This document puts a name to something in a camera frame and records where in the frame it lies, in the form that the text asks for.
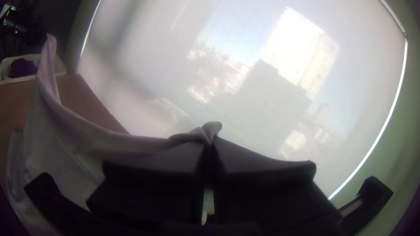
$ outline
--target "tall building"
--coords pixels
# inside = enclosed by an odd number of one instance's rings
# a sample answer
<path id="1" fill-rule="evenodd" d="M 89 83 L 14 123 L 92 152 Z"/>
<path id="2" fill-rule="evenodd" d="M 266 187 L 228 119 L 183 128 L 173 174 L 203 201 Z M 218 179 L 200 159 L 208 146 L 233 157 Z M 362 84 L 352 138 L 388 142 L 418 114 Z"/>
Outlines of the tall building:
<path id="1" fill-rule="evenodd" d="M 313 100 L 324 84 L 340 48 L 322 29 L 287 8 L 277 21 L 260 58 Z"/>
<path id="2" fill-rule="evenodd" d="M 264 148 L 265 153 L 276 154 L 310 103 L 301 87 L 262 60 L 248 72 L 239 91 L 223 99 L 224 109 L 229 111 L 226 115 L 232 123 L 245 136 L 254 137 L 255 146 Z"/>

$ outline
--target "black object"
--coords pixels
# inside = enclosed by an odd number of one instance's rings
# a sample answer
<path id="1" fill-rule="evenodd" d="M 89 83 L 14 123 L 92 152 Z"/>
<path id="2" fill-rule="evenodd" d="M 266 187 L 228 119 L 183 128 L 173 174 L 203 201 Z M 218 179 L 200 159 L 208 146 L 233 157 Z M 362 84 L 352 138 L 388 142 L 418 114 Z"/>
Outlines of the black object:
<path id="1" fill-rule="evenodd" d="M 135 162 L 105 162 L 103 171 L 105 181 L 87 201 L 92 213 L 62 196 L 46 174 L 25 190 L 64 235 L 98 235 L 95 227 L 112 222 L 122 236 L 354 235 L 392 195 L 370 177 L 337 210 L 312 181 L 314 163 L 269 159 L 218 137 L 211 146 L 188 142 Z M 200 226 L 204 186 L 213 188 L 215 215 Z"/>
<path id="2" fill-rule="evenodd" d="M 393 192 L 375 177 L 366 179 L 357 197 L 339 209 L 344 217 L 341 227 L 356 235 L 385 206 Z"/>
<path id="3" fill-rule="evenodd" d="M 102 218 L 151 233 L 164 222 L 200 224 L 203 148 L 188 142 L 132 161 L 130 167 L 104 163 L 106 180 L 88 199 L 88 207 Z"/>

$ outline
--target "building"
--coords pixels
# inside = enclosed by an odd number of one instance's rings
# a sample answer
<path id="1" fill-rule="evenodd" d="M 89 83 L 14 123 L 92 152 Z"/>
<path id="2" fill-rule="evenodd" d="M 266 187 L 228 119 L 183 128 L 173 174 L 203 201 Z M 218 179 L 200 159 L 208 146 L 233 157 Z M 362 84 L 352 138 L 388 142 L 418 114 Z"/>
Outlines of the building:
<path id="1" fill-rule="evenodd" d="M 289 82 L 303 88 L 313 100 L 339 50 L 338 44 L 322 29 L 287 8 L 263 46 L 260 57 Z"/>

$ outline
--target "green wall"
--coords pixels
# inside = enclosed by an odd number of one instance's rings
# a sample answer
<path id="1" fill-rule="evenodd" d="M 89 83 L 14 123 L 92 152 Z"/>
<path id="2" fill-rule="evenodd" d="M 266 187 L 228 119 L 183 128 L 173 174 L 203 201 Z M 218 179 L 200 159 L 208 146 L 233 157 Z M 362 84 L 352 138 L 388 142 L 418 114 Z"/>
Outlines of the green wall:
<path id="1" fill-rule="evenodd" d="M 393 197 L 360 235 L 389 235 L 420 183 L 420 27 L 407 0 L 387 0 L 408 34 L 406 73 L 394 114 L 371 156 L 332 202 L 353 198 L 373 175 L 394 191 Z"/>

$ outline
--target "wall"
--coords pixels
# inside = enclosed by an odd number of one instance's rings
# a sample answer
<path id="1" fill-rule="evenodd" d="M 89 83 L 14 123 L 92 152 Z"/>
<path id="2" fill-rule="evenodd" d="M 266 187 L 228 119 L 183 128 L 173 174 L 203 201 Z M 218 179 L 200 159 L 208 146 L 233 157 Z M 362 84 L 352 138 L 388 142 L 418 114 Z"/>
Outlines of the wall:
<path id="1" fill-rule="evenodd" d="M 373 175 L 394 191 L 382 212 L 360 235 L 389 235 L 420 182 L 420 28 L 406 0 L 388 0 L 408 34 L 408 57 L 401 93 L 378 145 L 352 181 L 332 200 L 337 206 L 354 197 Z"/>
<path id="2" fill-rule="evenodd" d="M 63 59 L 67 73 L 76 72 L 83 42 L 99 1 L 100 0 L 83 0 L 80 3 Z"/>

